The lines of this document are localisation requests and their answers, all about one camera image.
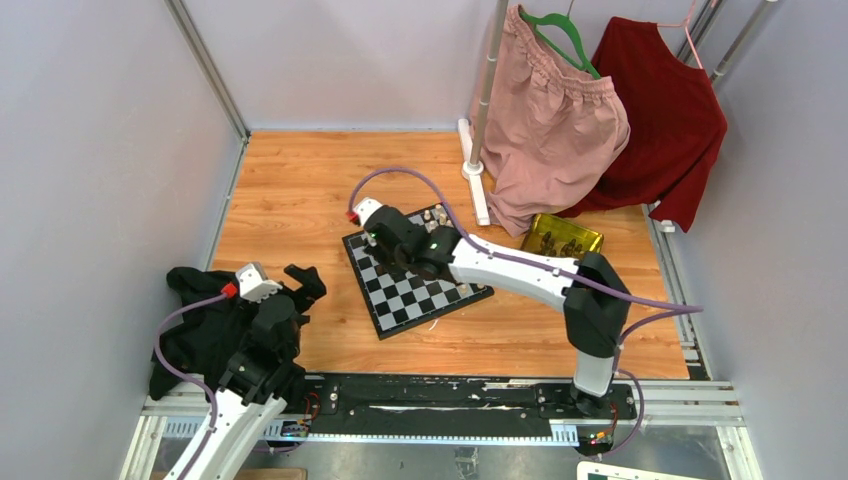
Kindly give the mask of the black white chess board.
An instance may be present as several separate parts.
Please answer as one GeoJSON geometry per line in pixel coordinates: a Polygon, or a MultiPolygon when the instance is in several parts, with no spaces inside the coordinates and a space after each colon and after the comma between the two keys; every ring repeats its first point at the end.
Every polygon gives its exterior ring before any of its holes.
{"type": "Polygon", "coordinates": [[[372,255],[365,231],[342,238],[354,276],[379,339],[384,340],[494,295],[481,284],[428,280],[372,255]]]}

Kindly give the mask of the yellow transparent piece tray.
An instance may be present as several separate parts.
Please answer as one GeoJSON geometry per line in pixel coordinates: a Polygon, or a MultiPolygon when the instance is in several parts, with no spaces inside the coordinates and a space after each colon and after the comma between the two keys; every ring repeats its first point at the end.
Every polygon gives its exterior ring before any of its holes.
{"type": "Polygon", "coordinates": [[[585,255],[587,253],[600,253],[604,243],[604,235],[599,232],[555,215],[537,214],[532,219],[530,228],[524,236],[520,249],[540,255],[540,241],[546,232],[551,232],[560,241],[577,238],[578,242],[582,243],[586,250],[585,255]]]}

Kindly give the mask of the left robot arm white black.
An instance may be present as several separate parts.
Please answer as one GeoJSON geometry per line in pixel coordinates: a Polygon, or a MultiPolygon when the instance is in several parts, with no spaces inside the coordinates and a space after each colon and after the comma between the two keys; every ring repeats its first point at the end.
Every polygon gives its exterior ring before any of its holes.
{"type": "Polygon", "coordinates": [[[252,262],[235,273],[176,267],[167,283],[182,305],[160,324],[149,395],[174,385],[199,387],[209,410],[168,472],[170,479],[232,479],[282,413],[298,413],[292,439],[267,452],[292,450],[305,439],[323,402],[297,364],[308,310],[327,288],[314,267],[290,264],[290,288],[252,262]]]}

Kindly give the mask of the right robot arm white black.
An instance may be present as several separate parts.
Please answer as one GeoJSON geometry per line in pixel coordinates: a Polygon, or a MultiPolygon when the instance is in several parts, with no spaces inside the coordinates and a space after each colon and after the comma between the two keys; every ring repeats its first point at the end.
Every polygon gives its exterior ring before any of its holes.
{"type": "Polygon", "coordinates": [[[584,417],[609,412],[616,348],[629,304],[613,296],[623,284],[601,255],[583,261],[545,257],[446,225],[428,229],[371,198],[357,204],[351,218],[363,227],[372,255],[388,269],[508,290],[561,313],[577,352],[565,403],[584,417]]]}

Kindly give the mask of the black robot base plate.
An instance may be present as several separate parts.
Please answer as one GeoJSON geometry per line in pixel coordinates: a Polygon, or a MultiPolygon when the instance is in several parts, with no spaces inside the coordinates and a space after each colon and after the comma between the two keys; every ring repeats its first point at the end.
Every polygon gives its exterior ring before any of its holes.
{"type": "Polygon", "coordinates": [[[606,453],[616,430],[639,419],[633,388],[612,384],[600,398],[569,379],[313,374],[303,398],[285,410],[304,414],[310,440],[572,447],[606,453]]]}

